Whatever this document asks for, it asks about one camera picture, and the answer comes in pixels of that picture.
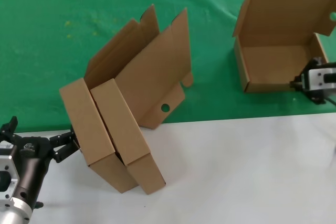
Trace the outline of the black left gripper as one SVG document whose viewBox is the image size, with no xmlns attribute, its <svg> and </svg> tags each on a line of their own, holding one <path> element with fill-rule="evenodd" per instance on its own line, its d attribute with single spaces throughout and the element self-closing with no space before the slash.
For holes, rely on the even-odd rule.
<svg viewBox="0 0 336 224">
<path fill-rule="evenodd" d="M 18 137 L 15 134 L 18 119 L 12 116 L 1 126 L 1 142 L 14 143 L 18 154 L 19 181 L 13 197 L 22 200 L 30 207 L 43 207 L 38 196 L 53 158 L 60 163 L 79 150 L 79 142 L 73 127 L 69 132 L 46 137 Z"/>
</svg>

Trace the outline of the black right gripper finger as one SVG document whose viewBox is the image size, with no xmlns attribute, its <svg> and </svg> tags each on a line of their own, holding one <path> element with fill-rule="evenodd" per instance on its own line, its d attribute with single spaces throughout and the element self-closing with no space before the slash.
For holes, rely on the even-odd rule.
<svg viewBox="0 0 336 224">
<path fill-rule="evenodd" d="M 302 75 L 306 75 L 309 70 L 314 69 L 315 67 L 320 65 L 320 58 L 311 59 L 307 65 L 303 68 L 303 70 L 294 78 L 294 81 L 302 81 Z"/>
<path fill-rule="evenodd" d="M 291 81 L 290 87 L 295 91 L 301 92 L 306 98 L 316 105 L 326 104 L 325 95 L 323 90 L 305 90 L 301 82 Z"/>
</svg>

